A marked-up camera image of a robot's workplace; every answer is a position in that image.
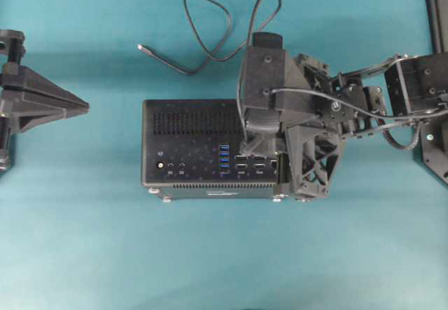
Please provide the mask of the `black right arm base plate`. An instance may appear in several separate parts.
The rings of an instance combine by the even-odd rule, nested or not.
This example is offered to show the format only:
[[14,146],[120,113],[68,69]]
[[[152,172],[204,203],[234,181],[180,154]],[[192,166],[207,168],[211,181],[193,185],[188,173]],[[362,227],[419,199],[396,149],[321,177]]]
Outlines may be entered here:
[[424,121],[413,160],[447,186],[447,115]]

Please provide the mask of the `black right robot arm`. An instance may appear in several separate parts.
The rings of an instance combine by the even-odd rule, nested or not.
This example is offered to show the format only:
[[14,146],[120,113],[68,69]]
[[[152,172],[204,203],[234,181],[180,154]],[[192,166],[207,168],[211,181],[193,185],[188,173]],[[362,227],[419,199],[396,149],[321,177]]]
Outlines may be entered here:
[[237,108],[242,155],[274,160],[274,198],[327,197],[349,138],[381,134],[398,150],[420,147],[447,180],[447,55],[397,55],[366,69],[329,74],[287,52],[249,53]]

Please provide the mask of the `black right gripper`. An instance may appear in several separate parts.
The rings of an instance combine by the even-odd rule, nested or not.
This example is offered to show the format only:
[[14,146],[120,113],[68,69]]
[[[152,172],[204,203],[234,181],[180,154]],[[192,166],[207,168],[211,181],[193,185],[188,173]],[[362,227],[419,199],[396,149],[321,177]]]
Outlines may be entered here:
[[310,90],[297,91],[314,97],[317,119],[302,124],[282,124],[279,131],[284,147],[282,151],[278,138],[273,134],[257,134],[252,140],[242,142],[239,151],[246,156],[277,155],[276,198],[311,201],[328,196],[346,144],[330,118],[332,102],[329,96],[334,89],[326,64],[303,54],[292,58],[304,67],[305,76],[311,82]]

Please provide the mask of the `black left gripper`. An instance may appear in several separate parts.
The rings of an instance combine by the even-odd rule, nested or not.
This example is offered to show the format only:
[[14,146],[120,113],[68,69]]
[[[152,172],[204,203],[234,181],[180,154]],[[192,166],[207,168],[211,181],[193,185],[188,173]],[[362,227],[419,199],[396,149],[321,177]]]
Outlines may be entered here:
[[[21,31],[1,30],[1,54],[7,57],[1,66],[1,172],[11,167],[11,137],[39,125],[88,113],[88,103],[62,89],[34,70],[21,66],[26,53]],[[39,106],[20,110],[23,92],[31,92],[76,105],[72,108]]]

